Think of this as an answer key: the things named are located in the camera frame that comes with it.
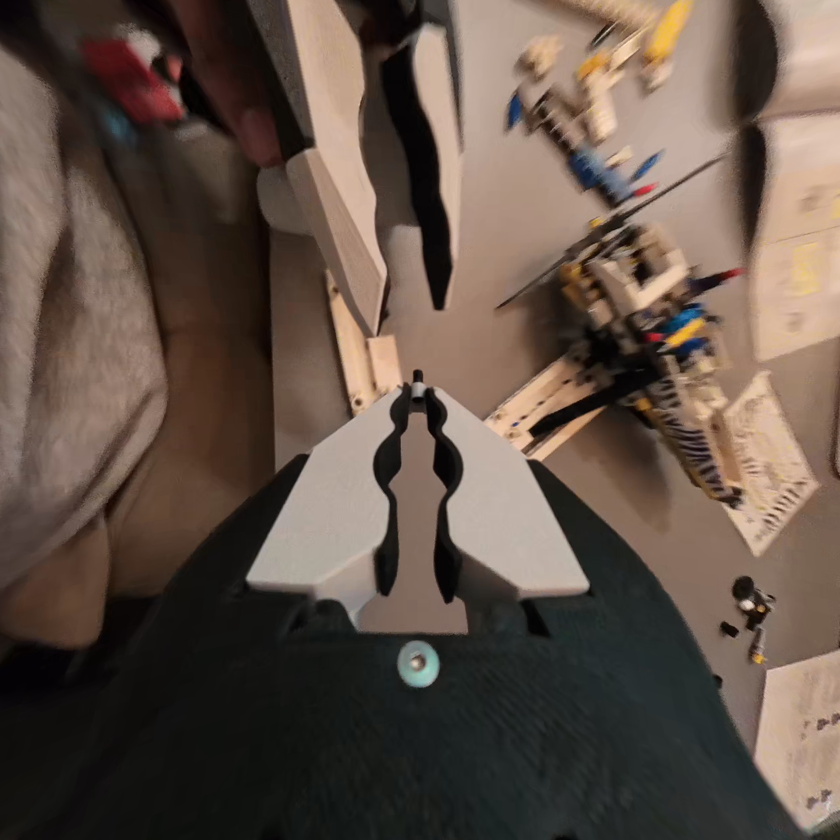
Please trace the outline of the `person's grey sweater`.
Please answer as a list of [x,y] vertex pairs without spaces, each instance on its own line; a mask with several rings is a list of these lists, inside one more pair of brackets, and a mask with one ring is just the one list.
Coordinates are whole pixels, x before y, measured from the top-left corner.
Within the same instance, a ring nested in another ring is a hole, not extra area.
[[143,258],[85,111],[2,45],[1,584],[94,519],[160,429]]

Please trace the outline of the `pile of loose lego pieces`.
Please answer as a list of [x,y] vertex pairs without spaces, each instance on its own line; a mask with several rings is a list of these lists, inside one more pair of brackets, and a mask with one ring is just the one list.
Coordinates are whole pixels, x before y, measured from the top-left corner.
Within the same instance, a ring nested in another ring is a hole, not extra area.
[[693,2],[666,7],[635,1],[557,4],[600,28],[574,69],[572,90],[551,79],[561,48],[559,37],[542,36],[527,44],[517,62],[521,82],[507,105],[506,129],[522,126],[528,133],[544,135],[560,150],[580,190],[597,194],[607,208],[617,209],[653,191],[641,181],[658,157],[647,158],[626,175],[621,168],[632,157],[631,151],[604,156],[602,146],[618,127],[613,89],[635,59],[645,93],[666,83]]

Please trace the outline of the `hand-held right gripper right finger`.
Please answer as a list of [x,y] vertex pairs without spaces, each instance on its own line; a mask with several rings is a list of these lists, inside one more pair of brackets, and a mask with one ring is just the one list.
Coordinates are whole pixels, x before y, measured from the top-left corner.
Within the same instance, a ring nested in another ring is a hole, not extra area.
[[533,471],[533,462],[441,388],[425,391],[437,510],[434,573],[446,603],[483,631],[500,606],[583,595],[591,584]]

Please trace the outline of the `person's left hand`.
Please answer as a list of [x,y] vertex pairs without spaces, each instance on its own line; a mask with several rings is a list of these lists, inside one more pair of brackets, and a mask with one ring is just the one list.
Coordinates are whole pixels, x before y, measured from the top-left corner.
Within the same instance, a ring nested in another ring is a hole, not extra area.
[[307,147],[307,137],[251,2],[169,2],[185,65],[222,126],[261,168]]

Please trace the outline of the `white printed paper sheet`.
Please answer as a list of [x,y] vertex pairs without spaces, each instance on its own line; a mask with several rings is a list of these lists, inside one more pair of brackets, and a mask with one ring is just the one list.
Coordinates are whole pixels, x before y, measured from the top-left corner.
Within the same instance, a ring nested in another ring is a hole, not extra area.
[[838,649],[767,671],[753,760],[802,831],[838,814]]

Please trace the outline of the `dark lego rotor blade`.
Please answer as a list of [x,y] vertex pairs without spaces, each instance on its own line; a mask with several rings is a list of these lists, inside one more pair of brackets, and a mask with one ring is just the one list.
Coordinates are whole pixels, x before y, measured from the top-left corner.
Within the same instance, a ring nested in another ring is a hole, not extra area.
[[736,170],[743,241],[749,255],[760,223],[767,175],[767,143],[761,127],[756,122],[743,125],[738,134]]
[[779,66],[774,21],[761,1],[737,1],[733,36],[733,101],[740,123],[755,120],[769,102]]

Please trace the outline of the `white lego beam assembly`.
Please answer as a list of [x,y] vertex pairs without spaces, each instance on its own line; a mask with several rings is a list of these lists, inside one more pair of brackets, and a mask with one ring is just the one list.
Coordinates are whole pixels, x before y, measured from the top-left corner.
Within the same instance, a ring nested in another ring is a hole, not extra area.
[[352,417],[404,383],[396,336],[364,336],[331,273],[324,272],[333,332]]

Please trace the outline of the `white and yellow lego model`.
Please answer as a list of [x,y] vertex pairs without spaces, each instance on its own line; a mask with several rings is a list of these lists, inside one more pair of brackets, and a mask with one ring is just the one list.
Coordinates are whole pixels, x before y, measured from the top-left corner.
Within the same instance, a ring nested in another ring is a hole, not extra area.
[[547,458],[603,409],[619,406],[663,441],[694,487],[742,507],[744,479],[719,382],[728,357],[720,319],[702,298],[743,270],[701,276],[662,225],[634,223],[647,205],[726,158],[598,219],[558,262],[497,305],[557,284],[581,322],[565,353],[486,419],[523,455]]

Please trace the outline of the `lego instruction booklet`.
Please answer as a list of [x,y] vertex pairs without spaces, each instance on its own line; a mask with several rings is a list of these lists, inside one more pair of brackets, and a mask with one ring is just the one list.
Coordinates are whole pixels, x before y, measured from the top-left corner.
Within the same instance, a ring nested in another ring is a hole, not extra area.
[[801,114],[759,129],[750,307],[754,356],[764,362],[839,334],[839,117]]

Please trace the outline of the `black round lego piece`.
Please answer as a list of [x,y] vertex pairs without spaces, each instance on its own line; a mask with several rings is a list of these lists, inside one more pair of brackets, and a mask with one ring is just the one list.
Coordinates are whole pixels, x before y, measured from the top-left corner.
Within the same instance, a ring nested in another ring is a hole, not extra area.
[[775,597],[761,590],[748,575],[735,579],[731,585],[731,595],[740,613],[747,617],[763,620],[775,609]]

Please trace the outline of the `red object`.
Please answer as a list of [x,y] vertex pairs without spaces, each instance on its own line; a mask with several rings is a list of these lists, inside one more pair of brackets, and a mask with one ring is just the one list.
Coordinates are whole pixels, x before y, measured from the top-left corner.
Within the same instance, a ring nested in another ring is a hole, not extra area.
[[183,105],[125,40],[85,38],[80,53],[85,68],[132,123],[150,126],[184,120]]

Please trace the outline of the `striped sticker sheet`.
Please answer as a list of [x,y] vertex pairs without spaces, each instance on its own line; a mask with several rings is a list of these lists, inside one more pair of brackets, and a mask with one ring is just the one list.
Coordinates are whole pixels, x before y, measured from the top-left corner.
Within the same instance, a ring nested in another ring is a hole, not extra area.
[[796,440],[769,371],[759,371],[724,414],[742,501],[719,503],[753,557],[762,556],[820,488]]

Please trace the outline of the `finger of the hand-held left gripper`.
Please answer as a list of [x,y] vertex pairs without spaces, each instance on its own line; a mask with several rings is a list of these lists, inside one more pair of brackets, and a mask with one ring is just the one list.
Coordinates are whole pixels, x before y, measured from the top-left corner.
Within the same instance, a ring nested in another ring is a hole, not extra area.
[[387,268],[362,153],[359,40],[333,1],[249,1],[248,30],[292,194],[354,320],[374,337]]
[[422,25],[381,65],[388,116],[402,146],[433,307],[448,307],[459,254],[463,137],[458,65],[448,31]]

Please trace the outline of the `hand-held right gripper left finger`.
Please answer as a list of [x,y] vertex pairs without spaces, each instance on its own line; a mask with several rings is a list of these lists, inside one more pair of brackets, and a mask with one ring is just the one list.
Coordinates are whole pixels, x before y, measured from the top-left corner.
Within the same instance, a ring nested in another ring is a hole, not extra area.
[[390,594],[400,554],[391,483],[411,402],[399,387],[309,453],[248,571],[250,589],[339,602],[353,625]]

